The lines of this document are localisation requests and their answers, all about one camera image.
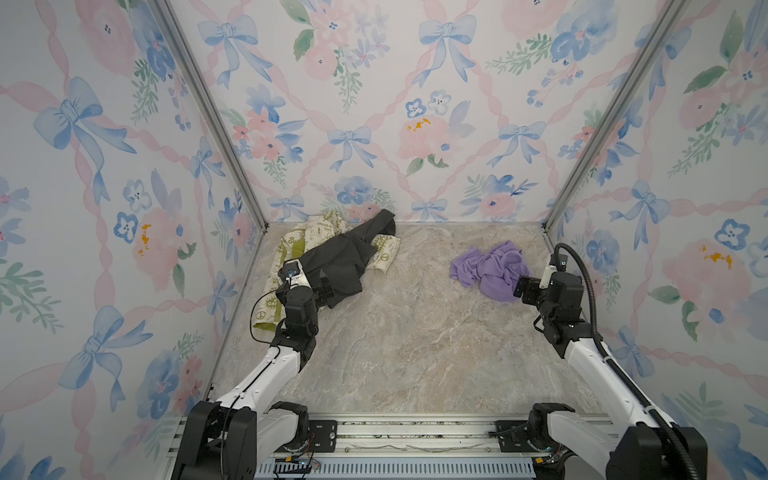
floral wallpaper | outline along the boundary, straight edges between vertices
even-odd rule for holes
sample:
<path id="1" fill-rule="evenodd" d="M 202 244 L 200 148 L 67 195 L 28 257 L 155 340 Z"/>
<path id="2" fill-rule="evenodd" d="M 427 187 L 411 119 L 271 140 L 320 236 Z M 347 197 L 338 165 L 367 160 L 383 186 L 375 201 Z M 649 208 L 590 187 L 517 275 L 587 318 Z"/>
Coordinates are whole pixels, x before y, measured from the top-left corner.
<path id="1" fill-rule="evenodd" d="M 703 433 L 717 479 L 768 478 L 766 20 L 765 0 L 693 0 L 551 230 L 587 261 L 613 355 Z"/>
<path id="2" fill-rule="evenodd" d="M 542 220 L 664 3 L 171 0 L 260 205 L 292 222 Z"/>
<path id="3" fill-rule="evenodd" d="M 260 229 L 143 0 L 0 14 L 0 478 L 152 478 Z"/>

crumpled purple fabric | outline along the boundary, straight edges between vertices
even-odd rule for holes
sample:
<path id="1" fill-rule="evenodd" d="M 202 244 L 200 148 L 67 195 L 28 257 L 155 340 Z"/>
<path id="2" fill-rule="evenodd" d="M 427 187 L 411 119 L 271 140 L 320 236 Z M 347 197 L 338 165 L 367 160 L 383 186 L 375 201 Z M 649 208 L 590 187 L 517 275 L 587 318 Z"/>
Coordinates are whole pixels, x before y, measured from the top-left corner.
<path id="1" fill-rule="evenodd" d="M 451 278 L 457 279 L 464 288 L 478 280 L 480 291 L 499 302 L 518 300 L 513 295 L 521 275 L 530 275 L 523 260 L 522 250 L 511 240 L 491 248 L 483 255 L 479 248 L 472 247 L 451 264 Z"/>

dark gray cloth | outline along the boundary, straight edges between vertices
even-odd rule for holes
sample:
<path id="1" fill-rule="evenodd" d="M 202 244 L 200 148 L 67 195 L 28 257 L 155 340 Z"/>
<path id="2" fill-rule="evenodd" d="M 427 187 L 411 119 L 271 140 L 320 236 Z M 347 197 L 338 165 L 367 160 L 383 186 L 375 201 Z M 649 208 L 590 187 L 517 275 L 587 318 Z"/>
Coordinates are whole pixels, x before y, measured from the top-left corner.
<path id="1" fill-rule="evenodd" d="M 360 277 L 376 254 L 376 247 L 371 245 L 373 237 L 394 235 L 394 218 L 395 214 L 389 210 L 381 210 L 371 220 L 336 235 L 299 257 L 312 288 L 320 287 L 321 272 L 328 277 L 333 288 L 333 296 L 328 298 L 329 307 L 333 308 L 346 297 L 362 292 Z"/>

